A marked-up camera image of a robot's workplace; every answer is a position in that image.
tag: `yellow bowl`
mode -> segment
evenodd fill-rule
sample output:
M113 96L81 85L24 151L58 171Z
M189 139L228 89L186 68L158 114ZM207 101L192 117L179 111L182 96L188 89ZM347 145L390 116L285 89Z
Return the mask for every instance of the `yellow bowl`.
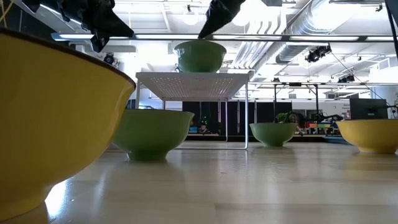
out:
M398 119L337 121L343 138L361 152L395 153Z
M0 29L0 220L40 205L111 142L134 82L110 65Z

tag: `computer monitor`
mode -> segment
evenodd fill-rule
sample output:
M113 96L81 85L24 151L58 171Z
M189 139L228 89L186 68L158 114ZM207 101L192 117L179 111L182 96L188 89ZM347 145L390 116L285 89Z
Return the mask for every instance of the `computer monitor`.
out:
M388 119L386 106L382 99L349 99L351 119Z

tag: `white shelf rack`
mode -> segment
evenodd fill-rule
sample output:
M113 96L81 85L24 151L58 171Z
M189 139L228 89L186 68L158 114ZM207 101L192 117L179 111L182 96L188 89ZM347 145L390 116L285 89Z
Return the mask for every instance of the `white shelf rack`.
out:
M228 106L227 102L235 93L245 86L245 142L240 148L218 147L185 147L177 149L212 149L212 150L246 150L249 142L248 125L248 81L249 74L241 73L182 73L182 72L138 72L136 108L139 108L141 84L163 101L224 101L226 139L228 140Z

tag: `green bowl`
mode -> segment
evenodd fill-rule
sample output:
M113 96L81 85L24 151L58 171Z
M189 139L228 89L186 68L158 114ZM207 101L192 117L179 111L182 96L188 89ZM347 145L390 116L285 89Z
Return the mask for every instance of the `green bowl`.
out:
M250 124L254 137L264 146L282 147L292 139L295 123L257 123Z
M124 110L113 143L133 161L158 161L185 140L193 113Z
M223 64L226 49L206 40L193 40L174 48L178 67L183 72L217 72Z

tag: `bowl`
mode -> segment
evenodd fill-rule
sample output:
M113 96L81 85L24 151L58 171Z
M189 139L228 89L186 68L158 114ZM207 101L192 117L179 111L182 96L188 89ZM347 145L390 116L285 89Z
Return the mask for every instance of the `bowl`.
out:
M398 149L398 119L337 121L343 138L361 152L393 154Z
M295 123L257 123L250 124L254 137L264 146L282 147L292 139Z
M185 140L193 113L125 110L113 143L132 161L159 161Z
M38 207L99 157L135 89L75 50L0 29L0 220Z
M223 64L226 49L206 40L193 40L174 48L178 67L183 72L217 72Z

